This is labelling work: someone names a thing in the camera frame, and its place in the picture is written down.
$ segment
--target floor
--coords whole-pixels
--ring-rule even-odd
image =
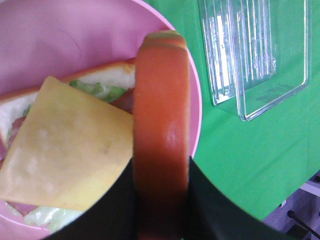
[[[320,176],[320,171],[310,180],[315,181],[316,176]],[[294,219],[287,216],[289,210],[294,211],[299,219],[320,234],[320,197],[298,189],[285,204],[279,205],[263,222],[282,233],[287,233],[294,225],[299,226]],[[317,238],[308,236],[300,239],[316,240]]]

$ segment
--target pink bowl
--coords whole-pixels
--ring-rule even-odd
[[[135,57],[146,34],[174,29],[142,0],[7,0],[0,4],[0,23],[0,95],[39,86],[49,75],[59,78]],[[190,84],[190,155],[194,156],[202,98],[191,56]],[[24,225],[22,217],[11,214],[0,201],[1,239],[35,240],[48,234],[46,229]]]

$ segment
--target table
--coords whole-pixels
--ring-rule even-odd
[[[312,0],[310,86],[250,122],[213,107],[197,0],[145,0],[182,34],[195,61],[203,120],[194,157],[209,180],[259,220],[320,169],[320,1]]]

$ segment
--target clear plastic lid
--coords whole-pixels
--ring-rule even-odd
[[[198,0],[212,103],[250,121],[311,76],[311,0]]]

